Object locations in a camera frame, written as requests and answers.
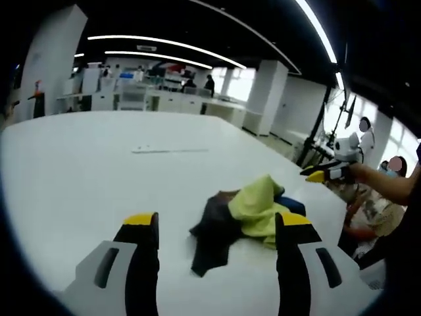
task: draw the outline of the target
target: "white pillar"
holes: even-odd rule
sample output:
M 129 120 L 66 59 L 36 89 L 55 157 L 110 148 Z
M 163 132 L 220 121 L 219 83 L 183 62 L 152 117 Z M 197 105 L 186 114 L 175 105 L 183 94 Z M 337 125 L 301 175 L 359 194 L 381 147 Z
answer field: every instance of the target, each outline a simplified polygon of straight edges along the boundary
M 374 149 L 371 152 L 368 161 L 368 166 L 374 169 L 378 168 L 381 163 L 383 153 L 389 141 L 392 122 L 392 118 L 387 117 L 382 112 L 377 112 L 376 121 L 373 124 L 374 139 L 376 143 L 374 144 Z
M 86 15 L 77 5 L 61 9 L 48 16 L 32 40 L 22 73 L 21 103 L 16 107 L 16 121 L 31 119 L 35 82 L 41 80 L 45 92 L 45 115 L 57 114 L 63 103 L 57 97 L 63 94 L 63 85 L 72 74 L 74 55 L 85 28 Z
M 260 115 L 258 135 L 269 135 L 287 81 L 288 69 L 279 61 L 262 61 L 251 88 L 247 109 Z
M 230 87 L 230 82 L 232 79 L 232 74 L 234 72 L 234 69 L 227 69 L 224 77 L 224 83 L 222 84 L 221 93 L 220 95 L 227 95 L 228 94 L 228 88 Z

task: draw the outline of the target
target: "sleeve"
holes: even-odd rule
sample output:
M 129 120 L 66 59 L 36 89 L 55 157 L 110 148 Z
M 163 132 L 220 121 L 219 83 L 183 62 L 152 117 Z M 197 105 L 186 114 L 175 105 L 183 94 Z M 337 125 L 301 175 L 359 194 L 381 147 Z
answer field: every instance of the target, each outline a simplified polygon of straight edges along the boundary
M 390 204 L 373 218 L 369 226 L 377 237 L 387 236 L 399 226 L 403 215 L 404 210 L 401 206 Z

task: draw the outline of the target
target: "metal pole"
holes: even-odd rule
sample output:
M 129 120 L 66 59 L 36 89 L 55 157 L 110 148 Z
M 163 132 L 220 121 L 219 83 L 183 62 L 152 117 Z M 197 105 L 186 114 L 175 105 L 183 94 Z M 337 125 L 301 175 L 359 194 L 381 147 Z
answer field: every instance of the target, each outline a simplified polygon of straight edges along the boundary
M 331 90 L 332 90 L 331 86 L 328 86 L 326 88 L 326 93 L 324 94 L 323 103 L 322 103 L 322 106 L 320 107 L 320 111 L 318 113 L 316 122 L 314 123 L 314 126 L 313 126 L 313 129 L 312 129 L 311 133 L 310 133 L 310 136 L 304 141 L 303 151 L 301 152 L 300 157 L 297 160 L 297 165 L 300 166 L 300 167 L 302 167 L 304 159 L 307 156 L 307 154 L 309 153 L 309 151 L 311 149 L 311 145 L 314 142 L 314 137 L 315 137 L 315 135 L 317 133 L 317 130 L 320 126 L 320 123 L 322 122 L 322 119 L 323 119 L 324 106 L 325 106 L 325 104 L 328 104 Z

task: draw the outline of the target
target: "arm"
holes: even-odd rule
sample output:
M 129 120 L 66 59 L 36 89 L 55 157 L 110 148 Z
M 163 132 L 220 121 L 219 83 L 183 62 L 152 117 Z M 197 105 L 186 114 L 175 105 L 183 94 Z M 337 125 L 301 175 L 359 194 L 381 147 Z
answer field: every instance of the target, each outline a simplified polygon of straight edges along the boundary
M 357 197 L 354 203 L 352 203 L 350 206 L 347 207 L 346 219 L 348 221 L 350 221 L 353 218 L 354 214 L 358 211 L 358 209 L 361 207 L 361 205 L 364 203 L 365 200 L 366 200 L 366 195 L 361 194 Z
M 369 242 L 377 238 L 377 235 L 374 233 L 374 231 L 370 229 L 356 229 L 345 225 L 343 230 L 358 242 Z
M 417 165 L 409 178 L 392 178 L 360 163 L 349 168 L 358 182 L 375 189 L 383 197 L 399 205 L 408 205 L 409 194 L 421 170 L 420 165 Z

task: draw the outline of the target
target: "dark hair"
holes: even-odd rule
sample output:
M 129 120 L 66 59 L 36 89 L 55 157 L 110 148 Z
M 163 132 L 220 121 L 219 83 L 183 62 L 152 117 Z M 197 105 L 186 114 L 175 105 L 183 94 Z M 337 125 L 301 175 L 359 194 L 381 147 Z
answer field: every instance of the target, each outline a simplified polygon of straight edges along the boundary
M 360 122 L 362 122 L 364 120 L 367 123 L 367 128 L 370 128 L 371 127 L 371 123 L 370 123 L 370 120 L 368 119 L 368 117 L 362 117 Z
M 401 160 L 401 162 L 402 162 L 402 168 L 401 168 L 401 170 L 399 170 L 398 171 L 398 175 L 399 176 L 407 176 L 407 171 L 408 171 L 408 165 L 407 165 L 407 161 L 405 160 L 405 158 L 404 157 L 402 157 L 402 156 L 397 156 L 400 160 Z
M 380 166 L 383 168 L 383 165 L 385 165 L 384 169 L 386 169 L 387 166 L 388 166 L 388 164 L 389 164 L 389 161 L 385 160 L 385 161 L 382 161 L 382 163 L 380 164 Z

